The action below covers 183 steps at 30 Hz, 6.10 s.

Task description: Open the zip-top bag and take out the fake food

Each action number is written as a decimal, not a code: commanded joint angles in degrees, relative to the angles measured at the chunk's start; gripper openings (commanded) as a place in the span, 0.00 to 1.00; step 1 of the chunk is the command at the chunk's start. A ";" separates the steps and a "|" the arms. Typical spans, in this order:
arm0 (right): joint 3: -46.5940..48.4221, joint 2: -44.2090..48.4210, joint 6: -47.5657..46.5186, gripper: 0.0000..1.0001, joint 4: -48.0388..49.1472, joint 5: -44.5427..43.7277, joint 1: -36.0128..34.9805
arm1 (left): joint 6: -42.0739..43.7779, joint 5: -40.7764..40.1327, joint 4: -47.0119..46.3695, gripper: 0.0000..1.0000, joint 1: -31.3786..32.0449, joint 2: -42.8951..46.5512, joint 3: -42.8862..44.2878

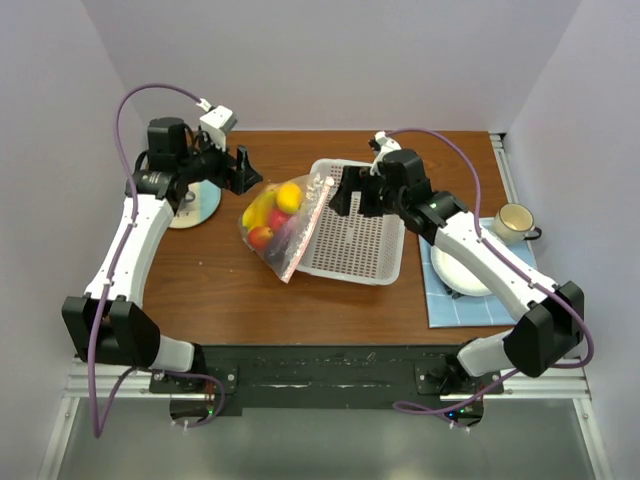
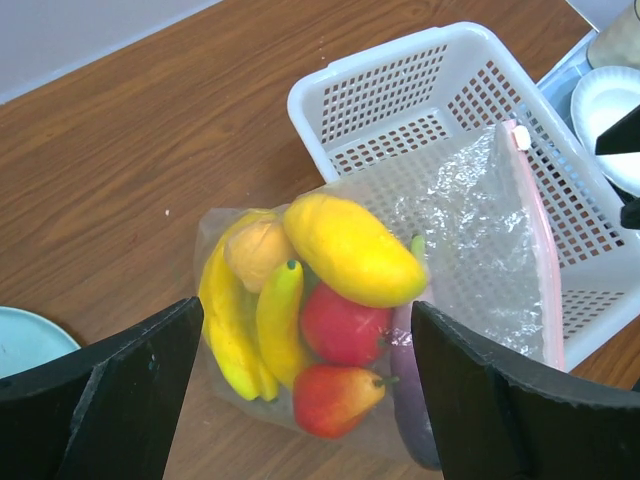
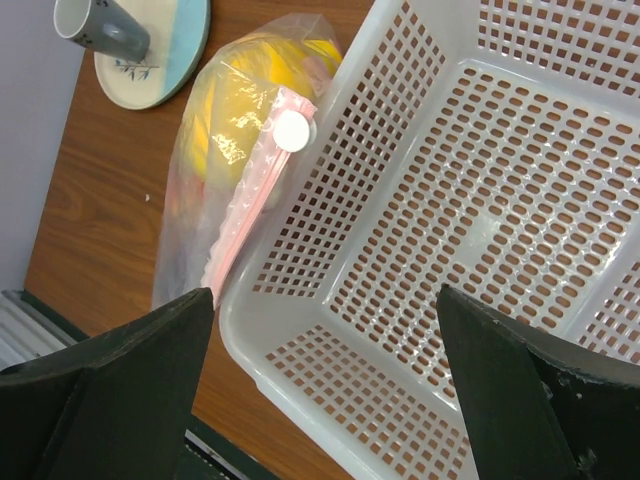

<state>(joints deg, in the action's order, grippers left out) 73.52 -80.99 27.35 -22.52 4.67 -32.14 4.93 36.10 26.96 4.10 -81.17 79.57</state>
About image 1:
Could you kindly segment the clear zip top bag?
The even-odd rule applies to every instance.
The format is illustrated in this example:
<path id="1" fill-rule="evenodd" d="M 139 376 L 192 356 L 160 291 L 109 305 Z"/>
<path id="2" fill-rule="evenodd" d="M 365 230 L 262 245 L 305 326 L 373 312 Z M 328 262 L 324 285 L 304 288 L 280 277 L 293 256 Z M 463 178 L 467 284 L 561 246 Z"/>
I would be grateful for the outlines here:
<path id="1" fill-rule="evenodd" d="M 240 216 L 243 241 L 282 282 L 300 263 L 333 187 L 333 178 L 323 173 L 269 183 Z"/>

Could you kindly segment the yellow fake banana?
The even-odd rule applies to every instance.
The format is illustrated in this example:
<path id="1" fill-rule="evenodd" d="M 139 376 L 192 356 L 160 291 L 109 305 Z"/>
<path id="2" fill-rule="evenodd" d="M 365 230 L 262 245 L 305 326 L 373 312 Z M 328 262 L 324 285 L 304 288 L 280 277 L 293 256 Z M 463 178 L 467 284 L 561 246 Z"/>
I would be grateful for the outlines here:
<path id="1" fill-rule="evenodd" d="M 277 197 L 275 187 L 265 188 L 245 209 L 241 223 L 248 231 L 256 227 L 266 226 Z"/>

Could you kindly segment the yellow fake lemon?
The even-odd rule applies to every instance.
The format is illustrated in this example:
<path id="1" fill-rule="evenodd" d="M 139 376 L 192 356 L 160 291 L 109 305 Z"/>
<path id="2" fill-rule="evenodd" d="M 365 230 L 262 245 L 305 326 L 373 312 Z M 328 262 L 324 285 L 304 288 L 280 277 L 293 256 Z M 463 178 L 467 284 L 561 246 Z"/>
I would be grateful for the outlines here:
<path id="1" fill-rule="evenodd" d="M 295 214 L 303 203 L 302 189 L 293 182 L 282 184 L 276 194 L 276 206 L 283 213 Z"/>

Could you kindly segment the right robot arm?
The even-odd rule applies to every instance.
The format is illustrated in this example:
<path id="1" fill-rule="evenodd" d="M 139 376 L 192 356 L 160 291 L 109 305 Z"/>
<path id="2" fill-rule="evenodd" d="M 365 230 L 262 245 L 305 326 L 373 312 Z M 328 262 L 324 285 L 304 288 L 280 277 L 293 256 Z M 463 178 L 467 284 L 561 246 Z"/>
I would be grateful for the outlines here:
<path id="1" fill-rule="evenodd" d="M 481 376 L 512 367 L 538 377 L 559 367 L 560 359 L 584 343 L 593 357 L 594 342 L 583 320 L 584 293 L 573 282 L 564 285 L 522 262 L 476 216 L 448 191 L 436 191 L 424 164 L 410 149 L 381 153 L 371 168 L 346 166 L 329 206 L 340 216 L 359 193 L 359 212 L 366 217 L 396 214 L 405 227 L 466 267 L 504 305 L 515 326 L 501 335 L 473 340 L 445 369 L 448 386 L 469 392 Z"/>

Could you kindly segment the red orange fake peach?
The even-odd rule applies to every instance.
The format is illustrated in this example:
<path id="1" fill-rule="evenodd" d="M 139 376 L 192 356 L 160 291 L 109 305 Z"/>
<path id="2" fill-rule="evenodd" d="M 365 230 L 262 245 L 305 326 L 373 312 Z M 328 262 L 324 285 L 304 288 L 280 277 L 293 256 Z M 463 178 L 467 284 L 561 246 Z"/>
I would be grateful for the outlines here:
<path id="1" fill-rule="evenodd" d="M 257 226 L 248 233 L 248 243 L 254 249 L 263 251 L 274 237 L 273 230 L 268 226 Z"/>

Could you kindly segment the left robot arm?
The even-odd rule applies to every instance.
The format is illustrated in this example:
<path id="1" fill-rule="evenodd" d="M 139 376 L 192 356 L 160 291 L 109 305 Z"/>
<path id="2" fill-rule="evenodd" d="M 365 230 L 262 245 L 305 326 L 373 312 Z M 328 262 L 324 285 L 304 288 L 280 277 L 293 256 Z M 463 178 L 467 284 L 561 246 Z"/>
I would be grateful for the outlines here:
<path id="1" fill-rule="evenodd" d="M 199 346 L 161 334 L 143 311 L 147 276 L 160 240 L 185 201 L 192 183 L 208 181 L 241 195 L 262 181 L 240 146 L 231 153 L 227 136 L 237 120 L 225 107 L 199 119 L 194 138 L 180 118 L 154 119 L 148 148 L 126 185 L 123 214 L 103 263 L 80 296 L 69 296 L 62 317 L 86 363 L 172 371 L 185 392 L 200 390 L 207 368 Z"/>

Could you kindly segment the purple fake eggplant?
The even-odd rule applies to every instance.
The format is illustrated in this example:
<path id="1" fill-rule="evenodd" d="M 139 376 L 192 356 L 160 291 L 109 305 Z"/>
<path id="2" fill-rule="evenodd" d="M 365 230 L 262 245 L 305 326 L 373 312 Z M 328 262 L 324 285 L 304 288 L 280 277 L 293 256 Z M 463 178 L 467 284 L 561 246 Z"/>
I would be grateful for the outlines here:
<path id="1" fill-rule="evenodd" d="M 289 221 L 274 234 L 273 239 L 264 250 L 263 259 L 269 264 L 281 263 L 291 241 L 297 225 L 297 219 L 291 217 Z"/>

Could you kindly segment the red fake apple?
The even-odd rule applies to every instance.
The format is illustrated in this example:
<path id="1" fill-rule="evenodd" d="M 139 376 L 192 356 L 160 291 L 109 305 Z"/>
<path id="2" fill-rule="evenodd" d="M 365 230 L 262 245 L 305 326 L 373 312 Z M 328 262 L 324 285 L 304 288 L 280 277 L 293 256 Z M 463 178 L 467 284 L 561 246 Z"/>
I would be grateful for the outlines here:
<path id="1" fill-rule="evenodd" d="M 278 208 L 274 208 L 270 211 L 267 218 L 267 226 L 274 232 L 277 233 L 282 226 L 284 226 L 289 219 L 291 218 L 290 214 L 287 214 L 281 211 Z"/>

